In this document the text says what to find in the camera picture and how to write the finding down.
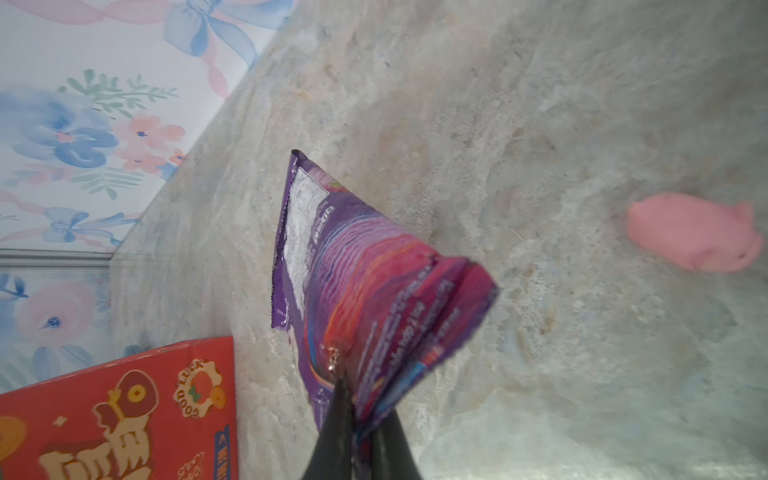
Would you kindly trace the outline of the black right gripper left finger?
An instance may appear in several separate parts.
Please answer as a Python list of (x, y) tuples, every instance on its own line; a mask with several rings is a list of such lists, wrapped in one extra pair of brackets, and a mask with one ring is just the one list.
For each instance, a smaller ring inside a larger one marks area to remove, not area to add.
[(302, 480), (350, 480), (356, 417), (346, 378), (335, 385), (328, 413)]

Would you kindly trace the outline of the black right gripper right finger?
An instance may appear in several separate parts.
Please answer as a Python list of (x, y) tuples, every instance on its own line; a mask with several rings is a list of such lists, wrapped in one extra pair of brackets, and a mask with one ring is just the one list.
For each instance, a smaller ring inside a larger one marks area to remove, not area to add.
[(373, 480), (421, 480), (395, 409), (374, 410), (370, 420), (370, 474)]

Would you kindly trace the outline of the purple snack packet back label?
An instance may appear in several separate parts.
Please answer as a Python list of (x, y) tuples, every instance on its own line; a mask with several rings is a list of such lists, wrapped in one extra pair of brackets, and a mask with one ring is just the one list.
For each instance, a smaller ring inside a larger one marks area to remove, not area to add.
[(489, 273), (449, 257), (312, 162), (290, 156), (275, 240), (272, 325), (295, 336), (317, 423), (345, 377), (357, 436), (375, 430), (461, 348), (498, 294)]

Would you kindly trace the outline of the red paper gift bag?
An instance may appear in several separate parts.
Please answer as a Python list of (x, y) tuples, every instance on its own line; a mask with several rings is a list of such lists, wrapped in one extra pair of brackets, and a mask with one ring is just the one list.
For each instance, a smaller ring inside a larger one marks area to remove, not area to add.
[(236, 479), (234, 342), (179, 342), (1, 396), (4, 479)]

